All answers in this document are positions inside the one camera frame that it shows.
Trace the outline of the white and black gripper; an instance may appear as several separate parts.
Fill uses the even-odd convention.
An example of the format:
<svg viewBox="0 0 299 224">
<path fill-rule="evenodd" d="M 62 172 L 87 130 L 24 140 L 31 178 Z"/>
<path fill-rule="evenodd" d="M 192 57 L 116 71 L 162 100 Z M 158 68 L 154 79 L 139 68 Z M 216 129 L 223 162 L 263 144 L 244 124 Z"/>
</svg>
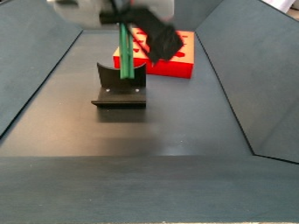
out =
<svg viewBox="0 0 299 224">
<path fill-rule="evenodd" d="M 134 25 L 147 35 L 150 60 L 171 60 L 183 47 L 170 19 L 174 0 L 51 0 L 56 13 L 83 29 L 103 25 Z"/>
</svg>

